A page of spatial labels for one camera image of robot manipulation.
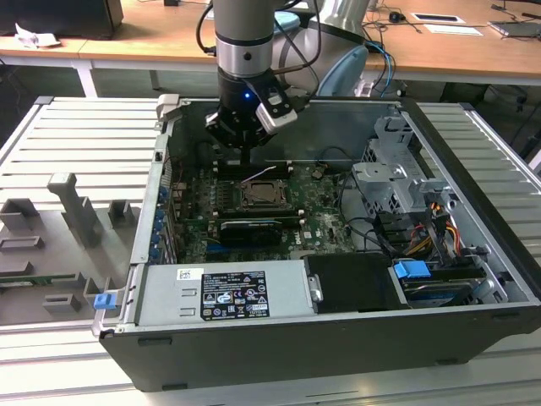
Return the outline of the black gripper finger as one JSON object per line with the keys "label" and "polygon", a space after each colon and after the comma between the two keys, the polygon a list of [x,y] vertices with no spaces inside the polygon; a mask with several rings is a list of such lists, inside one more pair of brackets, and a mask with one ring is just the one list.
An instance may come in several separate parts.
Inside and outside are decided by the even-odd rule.
{"label": "black gripper finger", "polygon": [[272,138],[273,134],[253,133],[245,137],[245,165],[251,164],[251,151],[257,147],[266,145]]}
{"label": "black gripper finger", "polygon": [[239,150],[240,164],[246,163],[245,128],[231,110],[217,110],[205,117],[206,130],[226,148]]}

